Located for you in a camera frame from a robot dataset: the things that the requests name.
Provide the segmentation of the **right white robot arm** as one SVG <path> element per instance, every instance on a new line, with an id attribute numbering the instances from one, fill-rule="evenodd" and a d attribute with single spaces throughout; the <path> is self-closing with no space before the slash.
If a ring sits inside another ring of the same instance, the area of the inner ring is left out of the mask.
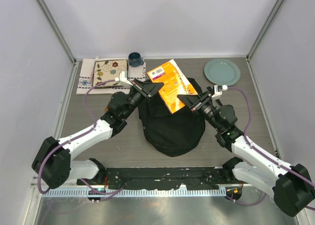
<path id="1" fill-rule="evenodd" d="M 236 156 L 224 164 L 223 179 L 251 184 L 270 196 L 277 207 L 294 217 L 315 199 L 315 185 L 308 170 L 295 166 L 268 153 L 250 140 L 235 125 L 237 117 L 232 105 L 213 106 L 209 92 L 199 95 L 178 95 L 178 99 L 200 114 L 216 131 L 220 146 Z"/>

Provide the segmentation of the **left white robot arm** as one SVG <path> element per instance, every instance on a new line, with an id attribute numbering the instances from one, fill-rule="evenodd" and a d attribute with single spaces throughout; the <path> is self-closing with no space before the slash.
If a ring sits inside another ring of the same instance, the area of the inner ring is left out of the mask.
<path id="1" fill-rule="evenodd" d="M 75 158 L 94 146 L 108 140 L 127 125 L 126 119 L 145 99 L 152 98 L 163 87 L 162 82 L 148 83 L 137 79 L 127 82 L 130 86 L 128 94 L 114 93 L 107 109 L 94 123 L 68 137 L 55 139 L 50 136 L 40 146 L 31 165 L 37 173 L 37 187 L 41 194 L 46 194 L 41 187 L 45 182 L 48 189 L 56 189 L 68 180 L 79 179 L 83 183 L 88 180 L 94 185 L 100 185 L 105 178 L 104 166 L 95 159 L 75 161 Z"/>

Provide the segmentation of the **black student backpack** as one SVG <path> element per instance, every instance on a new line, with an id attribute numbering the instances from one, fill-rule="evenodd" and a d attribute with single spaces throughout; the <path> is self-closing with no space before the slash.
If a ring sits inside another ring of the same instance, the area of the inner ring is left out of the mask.
<path id="1" fill-rule="evenodd" d="M 206 127 L 205 119 L 183 107 L 170 113 L 159 94 L 138 106 L 146 140 L 169 157 L 188 153 L 199 144 Z"/>

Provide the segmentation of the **orange paperback book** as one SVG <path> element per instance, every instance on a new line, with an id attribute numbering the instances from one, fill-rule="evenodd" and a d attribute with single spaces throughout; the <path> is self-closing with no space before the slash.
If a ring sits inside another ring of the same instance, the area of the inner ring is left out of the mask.
<path id="1" fill-rule="evenodd" d="M 197 95 L 198 92 L 185 77 L 174 59 L 147 72 L 153 83 L 162 82 L 164 85 L 159 90 L 159 95 L 171 114 L 179 111 L 185 105 L 177 95 Z"/>

